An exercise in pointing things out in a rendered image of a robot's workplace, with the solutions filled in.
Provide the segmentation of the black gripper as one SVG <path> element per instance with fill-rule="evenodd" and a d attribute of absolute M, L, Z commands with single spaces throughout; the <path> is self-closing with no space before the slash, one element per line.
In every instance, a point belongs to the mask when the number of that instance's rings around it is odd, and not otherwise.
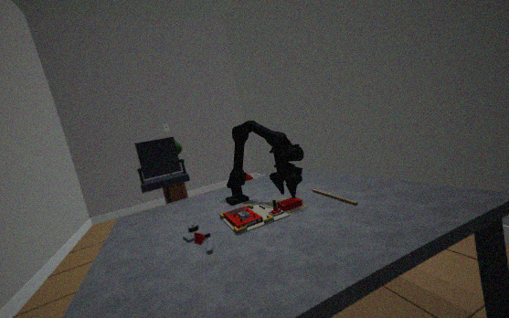
<path fill-rule="evenodd" d="M 280 190 L 281 194 L 284 194 L 284 185 L 283 182 L 285 180 L 286 186 L 288 187 L 292 198 L 295 197 L 297 185 L 302 181 L 302 176 L 294 174 L 292 175 L 290 171 L 289 161 L 283 163 L 275 163 L 274 167 L 277 168 L 276 173 L 270 174 L 270 180 L 277 186 Z"/>

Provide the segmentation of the small black toy wheel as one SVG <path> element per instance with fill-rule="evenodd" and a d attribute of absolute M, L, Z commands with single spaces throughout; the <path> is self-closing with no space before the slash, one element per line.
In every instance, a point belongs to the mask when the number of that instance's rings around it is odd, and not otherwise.
<path fill-rule="evenodd" d="M 188 232 L 193 233 L 193 232 L 196 232 L 198 229 L 199 229 L 198 224 L 193 224 L 193 225 L 190 225 L 190 227 L 188 227 Z"/>

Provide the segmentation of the tan thin rod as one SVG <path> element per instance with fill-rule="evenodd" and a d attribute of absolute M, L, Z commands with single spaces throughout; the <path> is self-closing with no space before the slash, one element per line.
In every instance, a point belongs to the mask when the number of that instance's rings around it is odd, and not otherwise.
<path fill-rule="evenodd" d="M 350 199 L 347 199 L 347 198 L 344 198 L 344 197 L 340 197 L 340 196 L 336 196 L 336 195 L 331 195 L 331 194 L 328 194 L 328 193 L 325 193 L 323 191 L 319 191 L 319 190 L 316 190 L 316 189 L 313 189 L 313 192 L 314 193 L 317 193 L 317 194 L 321 194 L 321 195 L 324 195 L 324 196 L 329 196 L 329 197 L 332 197 L 332 198 L 335 198 L 335 199 L 338 199 L 338 200 L 341 200 L 341 201 L 344 201 L 346 203 L 349 203 L 349 204 L 353 204 L 355 206 L 358 206 L 357 202 L 354 201 L 354 200 L 350 200 Z"/>

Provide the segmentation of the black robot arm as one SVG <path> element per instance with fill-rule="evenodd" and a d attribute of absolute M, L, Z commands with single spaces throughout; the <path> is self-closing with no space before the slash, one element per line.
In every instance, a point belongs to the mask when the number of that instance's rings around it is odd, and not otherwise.
<path fill-rule="evenodd" d="M 299 144 L 292 145 L 283 132 L 272 131 L 255 121 L 246 121 L 232 129 L 232 138 L 235 142 L 234 166 L 230 173 L 227 187 L 231 188 L 233 199 L 244 197 L 241 186 L 245 185 L 246 173 L 243 171 L 244 145 L 249 133 L 254 132 L 266 139 L 272 146 L 270 153 L 274 154 L 275 163 L 287 161 L 301 161 L 303 150 Z M 292 175 L 302 175 L 302 168 L 290 165 Z"/>

